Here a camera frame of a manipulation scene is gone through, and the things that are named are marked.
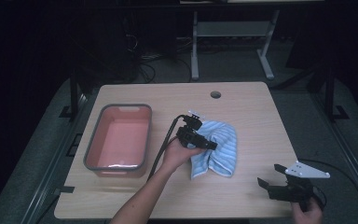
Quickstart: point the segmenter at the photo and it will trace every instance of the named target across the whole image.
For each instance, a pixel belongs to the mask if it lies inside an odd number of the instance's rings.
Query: forearm
[[[146,223],[173,171],[160,168],[115,214],[111,224]]]

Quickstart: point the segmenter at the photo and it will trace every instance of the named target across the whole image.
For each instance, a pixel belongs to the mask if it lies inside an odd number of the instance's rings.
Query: wooden table
[[[219,91],[221,97],[211,97]],[[153,109],[147,171],[141,178],[98,177],[83,164],[101,109],[108,104],[148,104]],[[189,109],[234,126],[238,160],[232,177],[209,170],[190,180],[191,163],[171,177],[151,218],[253,218],[290,216],[290,204],[272,201],[257,177],[285,185],[273,164],[290,166],[295,152],[266,84],[262,82],[134,84],[100,89],[65,186],[55,209],[57,218],[110,218],[146,181],[173,119]],[[179,120],[176,128],[183,126]]]

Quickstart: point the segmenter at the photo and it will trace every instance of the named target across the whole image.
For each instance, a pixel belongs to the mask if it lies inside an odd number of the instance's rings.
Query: blue striped cloth
[[[222,176],[232,176],[237,163],[237,135],[234,127],[208,120],[197,131],[209,141],[217,143],[215,150],[206,150],[191,157],[191,178],[205,174],[208,168]]]

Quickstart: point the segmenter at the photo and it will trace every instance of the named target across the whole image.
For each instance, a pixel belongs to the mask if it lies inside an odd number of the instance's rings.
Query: human arm
[[[200,148],[182,147],[178,139],[174,139],[164,152],[163,162],[152,177],[141,187],[115,214],[111,224],[146,223],[161,192],[173,172],[188,161],[191,156],[202,152]]]
[[[291,203],[296,224],[322,224],[323,212],[314,198],[310,198],[308,211],[303,212],[299,203]]]

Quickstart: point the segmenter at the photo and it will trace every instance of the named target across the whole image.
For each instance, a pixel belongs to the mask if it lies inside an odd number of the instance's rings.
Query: person's left hand
[[[200,154],[204,150],[201,148],[183,147],[176,138],[167,146],[161,167],[174,172],[179,166],[188,161],[190,157]]]

